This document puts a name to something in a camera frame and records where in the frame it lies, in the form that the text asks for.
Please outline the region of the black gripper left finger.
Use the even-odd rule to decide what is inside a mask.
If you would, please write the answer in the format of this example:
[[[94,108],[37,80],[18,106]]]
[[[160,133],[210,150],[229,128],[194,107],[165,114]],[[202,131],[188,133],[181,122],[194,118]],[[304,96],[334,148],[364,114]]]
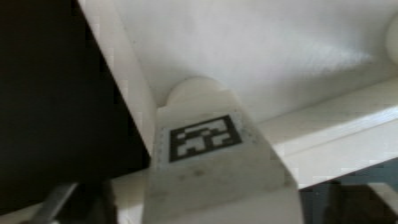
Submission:
[[[59,185],[28,224],[117,224],[110,181]]]

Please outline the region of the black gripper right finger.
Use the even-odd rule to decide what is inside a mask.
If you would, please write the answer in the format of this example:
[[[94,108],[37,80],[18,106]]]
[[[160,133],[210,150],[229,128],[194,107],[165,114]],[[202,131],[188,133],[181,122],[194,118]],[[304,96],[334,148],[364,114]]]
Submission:
[[[321,183],[300,190],[304,224],[398,224],[398,191],[385,183]]]

